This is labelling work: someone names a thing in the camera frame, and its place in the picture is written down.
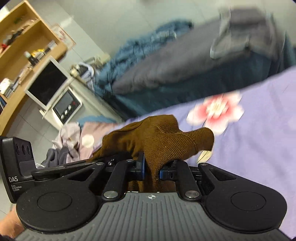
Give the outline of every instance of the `gray cloth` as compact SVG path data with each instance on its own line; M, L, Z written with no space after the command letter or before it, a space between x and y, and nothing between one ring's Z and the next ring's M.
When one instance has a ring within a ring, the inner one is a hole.
M237 31L241 30L243 26L248 26L251 29L254 27L255 30L252 32L254 34L249 39L248 49L247 45L238 44L240 49L233 48L232 50L235 51L225 51L220 55L219 52L213 52L214 49L212 49L212 54L214 53L219 58L211 58L211 46L214 40L222 36L221 25L226 24L225 18L212 20L195 27L129 69L113 83L113 95L125 95L147 88L161 88L168 84L188 80L214 68L222 67L225 63L247 58L250 56L250 49L264 56L272 57L273 60L281 57L285 37L277 30L272 18L266 18L256 9L237 9L232 11L231 19L228 21L233 32L236 31L236 28L238 28ZM260 41L261 35L258 38L255 35L259 31L263 31L261 34L263 41ZM227 47L227 42L222 41L221 43ZM261 51L262 47L266 48L265 52Z
M57 167L66 164L69 149L63 147L62 149L49 149L46 154L46 159L41 163L45 167Z
M212 44L211 58L221 58L245 48L273 60L280 57L284 34L277 30L272 16L267 17L256 8L227 10L220 16L219 37Z
M149 55L113 83L113 95L180 82L239 57L248 57L249 51L242 51L217 60L210 58L219 27L220 19L197 26Z

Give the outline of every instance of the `blue blanket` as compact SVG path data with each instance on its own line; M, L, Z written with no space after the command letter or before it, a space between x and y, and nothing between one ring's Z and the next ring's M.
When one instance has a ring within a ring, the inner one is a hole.
M147 55L160 49L167 42L171 42L193 28L190 21L177 20L160 26L154 32L139 39L131 39L120 48L100 72L95 85L101 87L102 92L110 88L113 82L121 77L130 67L137 64Z

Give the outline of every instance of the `white appliance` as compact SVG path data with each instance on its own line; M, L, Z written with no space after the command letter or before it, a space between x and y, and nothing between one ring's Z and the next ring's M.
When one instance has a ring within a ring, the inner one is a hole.
M104 100L95 97L86 86L72 78L53 58L49 58L26 87L26 93L43 110L39 112L60 129L82 117L103 115L118 123L122 118Z
M33 75L25 92L44 110L49 110L72 81L72 76L50 56Z

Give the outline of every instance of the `metal screw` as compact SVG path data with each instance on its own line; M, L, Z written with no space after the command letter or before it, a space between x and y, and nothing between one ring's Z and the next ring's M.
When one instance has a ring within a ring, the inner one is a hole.
M196 198L199 195L200 195L199 192L193 191L193 190L185 192L185 196L188 197L188 198Z
M104 197L106 198L115 198L118 196L118 193L115 191L107 191L104 193Z

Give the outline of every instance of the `gray ribbed grip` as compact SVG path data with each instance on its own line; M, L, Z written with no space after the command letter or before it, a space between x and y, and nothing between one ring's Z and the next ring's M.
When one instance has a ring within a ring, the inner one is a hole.
M25 230L17 241L288 241L279 230L240 234L214 223L199 203L186 202L177 193L127 193L105 203L84 227L65 234Z

